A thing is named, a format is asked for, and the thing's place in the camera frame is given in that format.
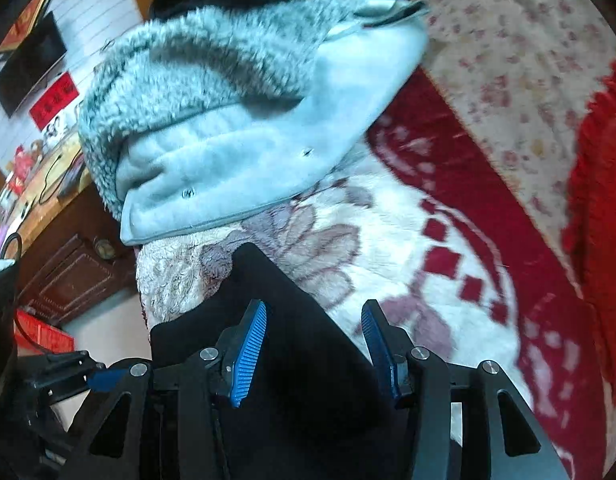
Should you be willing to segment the dark wooden cabinet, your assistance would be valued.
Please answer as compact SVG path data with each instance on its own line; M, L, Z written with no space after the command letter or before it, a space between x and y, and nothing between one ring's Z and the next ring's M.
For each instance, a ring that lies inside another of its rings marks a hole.
M81 168L81 146L70 133L44 157L17 197L6 230L22 244L17 305L43 322L61 326L122 289L135 289L136 255L119 240L120 226L104 208L87 171L60 194L70 169Z

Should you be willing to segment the red storage box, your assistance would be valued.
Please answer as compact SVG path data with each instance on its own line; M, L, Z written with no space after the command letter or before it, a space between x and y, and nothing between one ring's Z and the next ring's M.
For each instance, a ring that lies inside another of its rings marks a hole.
M40 354L41 351L31 344L31 341L54 353L67 353L75 350L75 341L72 336L38 320L38 318L35 318L29 313L17 310L16 320L20 323L24 333L28 336L28 338L25 338L20 332L18 325L14 324L14 337L18 350L32 354Z

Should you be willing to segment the red white plush blanket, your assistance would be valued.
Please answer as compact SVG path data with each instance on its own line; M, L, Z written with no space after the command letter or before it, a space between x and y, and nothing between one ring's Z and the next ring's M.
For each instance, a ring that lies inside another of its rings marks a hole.
M573 479L605 470L606 408L592 321L554 252L422 70L316 188L248 219L140 249L145 318L213 295L257 245L360 341L378 300L416 344L493 360L533 408Z

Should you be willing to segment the black knit pants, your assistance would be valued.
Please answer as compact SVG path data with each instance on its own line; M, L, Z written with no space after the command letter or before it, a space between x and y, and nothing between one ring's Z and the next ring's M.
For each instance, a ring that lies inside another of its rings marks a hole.
M242 405L220 412L231 478L397 478L404 415L388 408L350 338L254 244L233 254L215 295L152 328L155 365L216 342L253 299L268 313L260 360Z

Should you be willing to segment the floral beige bed quilt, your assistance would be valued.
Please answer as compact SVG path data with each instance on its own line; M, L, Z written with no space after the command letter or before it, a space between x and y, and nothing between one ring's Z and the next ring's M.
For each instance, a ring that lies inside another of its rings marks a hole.
M423 0L428 76L482 148L574 290L562 247L586 104L616 60L591 0Z

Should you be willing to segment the black wall television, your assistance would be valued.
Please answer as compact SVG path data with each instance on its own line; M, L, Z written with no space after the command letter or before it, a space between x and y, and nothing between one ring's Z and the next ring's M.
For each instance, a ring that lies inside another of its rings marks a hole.
M39 80L64 58L66 51L54 13L49 12L0 70L0 105L6 116L13 116Z

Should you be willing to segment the red heart ruffled pillow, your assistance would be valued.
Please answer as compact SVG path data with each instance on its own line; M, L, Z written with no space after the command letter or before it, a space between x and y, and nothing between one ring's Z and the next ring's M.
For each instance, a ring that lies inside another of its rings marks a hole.
M592 308L602 374L616 405L616 61L579 127L567 198L562 246Z

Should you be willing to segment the light blue fleece jacket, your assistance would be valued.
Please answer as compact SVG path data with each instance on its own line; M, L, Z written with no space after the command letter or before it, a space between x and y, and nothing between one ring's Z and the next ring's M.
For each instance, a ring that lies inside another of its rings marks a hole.
M79 139L128 246L245 219L325 178L422 61L421 0L205 4L118 38Z

